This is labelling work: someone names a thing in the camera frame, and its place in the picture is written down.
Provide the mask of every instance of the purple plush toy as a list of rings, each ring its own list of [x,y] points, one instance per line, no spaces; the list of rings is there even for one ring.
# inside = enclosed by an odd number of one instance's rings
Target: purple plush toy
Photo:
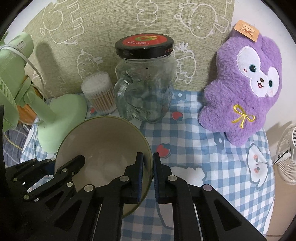
[[[233,30],[217,51],[217,79],[205,88],[207,106],[199,122],[213,132],[225,132],[236,146],[259,131],[281,91],[281,53],[268,37],[253,42]]]

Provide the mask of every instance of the glass handle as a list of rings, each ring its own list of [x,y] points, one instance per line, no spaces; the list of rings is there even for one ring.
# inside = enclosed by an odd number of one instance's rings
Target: glass handle
[[[128,121],[134,118],[133,110],[131,106],[127,103],[124,95],[126,89],[130,85],[130,82],[124,78],[120,78],[114,86],[115,102],[121,118]]]

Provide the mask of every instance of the white wall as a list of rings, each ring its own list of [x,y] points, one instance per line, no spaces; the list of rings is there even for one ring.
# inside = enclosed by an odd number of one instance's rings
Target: white wall
[[[21,32],[51,1],[56,0],[33,0],[10,25],[5,42],[9,42]],[[283,130],[289,123],[296,122],[296,110],[289,108],[289,105],[296,104],[296,79],[294,77],[296,45],[275,13],[261,0],[235,0],[231,25],[234,26],[239,19],[254,25],[263,35],[272,38],[281,50],[283,88],[279,100],[269,111],[264,125],[270,150],[274,155]]]

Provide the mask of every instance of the plush toy mouth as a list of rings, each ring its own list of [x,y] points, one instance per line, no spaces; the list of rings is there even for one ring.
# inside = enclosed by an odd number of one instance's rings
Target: plush toy mouth
[[[262,87],[264,87],[264,85],[262,85],[262,83],[261,83],[261,82],[258,82],[258,81],[257,81],[257,83],[258,83],[258,87],[259,87],[259,88],[262,88]]]

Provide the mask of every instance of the silver screw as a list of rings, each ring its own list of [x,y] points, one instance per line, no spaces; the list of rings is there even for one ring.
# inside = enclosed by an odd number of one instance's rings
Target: silver screw
[[[211,185],[209,185],[209,184],[205,184],[205,185],[203,185],[203,189],[205,190],[205,191],[211,191],[213,188],[212,188],[212,186]]]
[[[129,180],[129,177],[128,176],[121,176],[119,178],[119,180],[122,181],[122,182],[127,182]]]
[[[170,176],[168,176],[168,180],[171,181],[171,182],[174,182],[174,181],[177,180],[177,177],[174,176],[174,175],[170,175]]]
[[[90,191],[92,191],[93,190],[93,186],[92,185],[86,185],[85,187],[84,187],[84,190],[86,191],[86,192],[90,192]]]

